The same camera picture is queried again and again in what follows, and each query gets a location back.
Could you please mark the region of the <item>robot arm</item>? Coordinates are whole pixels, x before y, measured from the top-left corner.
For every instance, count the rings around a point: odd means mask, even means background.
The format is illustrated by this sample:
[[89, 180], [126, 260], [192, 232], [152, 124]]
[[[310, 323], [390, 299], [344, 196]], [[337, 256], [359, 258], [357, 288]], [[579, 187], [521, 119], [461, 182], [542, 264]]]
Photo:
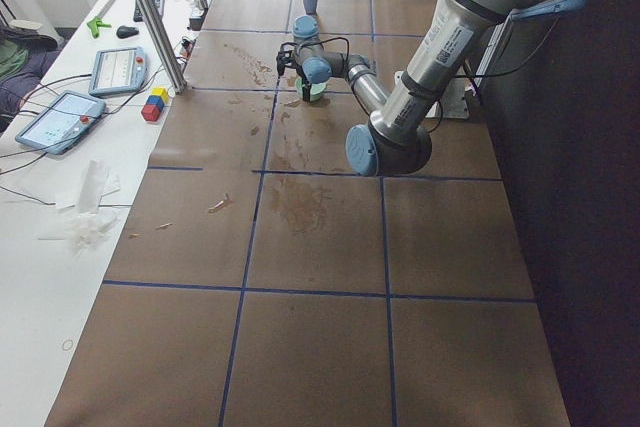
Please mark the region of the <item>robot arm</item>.
[[296, 19], [293, 39], [281, 45], [277, 69], [294, 69], [308, 91], [314, 84], [342, 78], [369, 115], [346, 137], [351, 168], [363, 176], [420, 170], [432, 144], [421, 123], [457, 74], [484, 32], [507, 18], [558, 16], [582, 8], [586, 0], [437, 0], [432, 24], [399, 81], [387, 90], [363, 56], [324, 49], [318, 23]]

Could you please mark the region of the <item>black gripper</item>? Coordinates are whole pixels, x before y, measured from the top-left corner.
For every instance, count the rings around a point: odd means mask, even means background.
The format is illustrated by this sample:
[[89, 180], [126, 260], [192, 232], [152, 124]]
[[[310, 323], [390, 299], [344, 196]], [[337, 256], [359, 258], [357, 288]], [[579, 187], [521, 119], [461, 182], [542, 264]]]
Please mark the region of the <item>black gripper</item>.
[[[298, 61], [299, 50], [300, 45], [296, 42], [284, 42], [280, 45], [276, 54], [276, 69], [279, 78], [285, 75], [287, 69], [294, 70], [299, 78], [304, 77], [304, 72]], [[309, 84], [301, 84], [301, 95], [303, 101], [310, 100]]]

